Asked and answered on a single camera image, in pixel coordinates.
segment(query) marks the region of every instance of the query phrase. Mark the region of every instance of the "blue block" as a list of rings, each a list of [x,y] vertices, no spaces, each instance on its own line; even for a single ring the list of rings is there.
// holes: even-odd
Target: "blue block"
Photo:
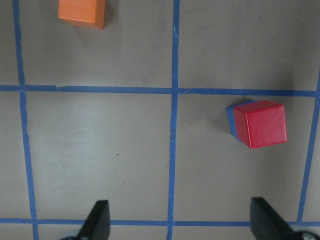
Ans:
[[[240,105],[245,105],[245,104],[249,104],[249,103],[253,103],[256,101],[246,101],[240,104],[236,104],[236,105],[232,105],[232,106],[228,106],[225,110],[226,110],[226,116],[228,117],[228,122],[229,122],[229,127],[230,127],[230,131],[231,134],[240,141],[240,139],[238,138],[237,135],[237,128],[236,128],[236,121],[235,121],[235,116],[234,116],[234,107],[236,106],[240,106]]]

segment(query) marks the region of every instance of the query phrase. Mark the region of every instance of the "block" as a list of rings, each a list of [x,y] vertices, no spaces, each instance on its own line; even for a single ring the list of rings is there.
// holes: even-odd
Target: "block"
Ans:
[[[232,135],[251,149],[288,141],[285,107],[280,103],[263,100],[229,106],[227,116]]]
[[[58,18],[74,26],[103,29],[106,0],[59,0]]]

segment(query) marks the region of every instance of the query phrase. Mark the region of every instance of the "gray floor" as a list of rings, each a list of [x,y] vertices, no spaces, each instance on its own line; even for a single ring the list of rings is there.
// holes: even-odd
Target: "gray floor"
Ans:
[[[57,0],[20,1],[25,84],[172,86],[172,0],[107,0],[106,26],[57,18]],[[0,2],[0,85],[18,85],[12,3]],[[320,1],[182,0],[179,87],[317,88]],[[82,220],[109,199],[113,220],[166,221],[170,94],[31,92],[27,116],[37,217]],[[225,108],[284,104],[288,143],[249,149],[229,132]],[[178,97],[176,221],[249,220],[265,197],[296,221],[315,99],[186,94]],[[29,219],[18,92],[0,91],[0,219]],[[320,222],[320,133],[303,221]],[[79,225],[40,224],[40,240]],[[164,240],[165,226],[112,226],[110,240]],[[29,224],[0,224],[4,239],[32,240]],[[173,240],[254,239],[248,227],[176,226]]]

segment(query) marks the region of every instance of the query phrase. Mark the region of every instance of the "orange cube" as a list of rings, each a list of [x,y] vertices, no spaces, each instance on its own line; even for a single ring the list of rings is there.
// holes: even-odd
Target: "orange cube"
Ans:
[[[58,18],[79,27],[103,29],[106,0],[59,0]]]

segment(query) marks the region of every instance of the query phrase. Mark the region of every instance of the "red block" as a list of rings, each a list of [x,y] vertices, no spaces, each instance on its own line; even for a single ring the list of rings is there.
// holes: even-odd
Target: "red block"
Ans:
[[[251,149],[285,143],[288,140],[284,105],[263,100],[233,109],[239,140]]]

